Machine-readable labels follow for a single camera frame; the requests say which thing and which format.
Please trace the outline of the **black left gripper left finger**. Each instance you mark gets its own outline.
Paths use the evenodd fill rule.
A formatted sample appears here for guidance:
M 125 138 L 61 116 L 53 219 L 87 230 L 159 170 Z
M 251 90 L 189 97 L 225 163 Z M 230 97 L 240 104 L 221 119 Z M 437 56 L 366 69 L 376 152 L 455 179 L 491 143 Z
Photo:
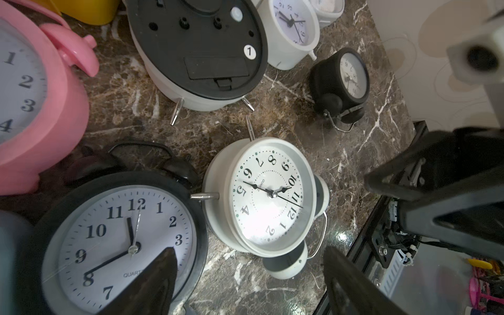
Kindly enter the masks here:
M 177 257 L 165 248 L 100 314 L 169 314 Z

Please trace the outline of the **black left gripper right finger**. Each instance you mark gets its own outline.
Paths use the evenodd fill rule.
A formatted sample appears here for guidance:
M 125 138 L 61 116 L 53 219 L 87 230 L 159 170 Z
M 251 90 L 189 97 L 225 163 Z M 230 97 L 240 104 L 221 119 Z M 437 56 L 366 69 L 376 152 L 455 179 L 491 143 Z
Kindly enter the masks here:
M 404 314 L 387 296 L 365 277 L 336 247 L 323 254 L 324 280 L 333 314 L 348 314 L 352 305 L 357 314 Z

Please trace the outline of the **white twin-bell alarm clock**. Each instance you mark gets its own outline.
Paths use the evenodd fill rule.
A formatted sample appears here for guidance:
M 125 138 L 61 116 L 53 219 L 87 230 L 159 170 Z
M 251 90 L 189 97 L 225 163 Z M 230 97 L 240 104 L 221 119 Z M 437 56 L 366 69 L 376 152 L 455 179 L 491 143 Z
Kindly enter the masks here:
M 238 140 L 211 161 L 202 192 L 207 225 L 228 247 L 262 258 L 275 279 L 300 273 L 314 256 L 305 238 L 326 217 L 329 188 L 293 144 L 274 137 Z

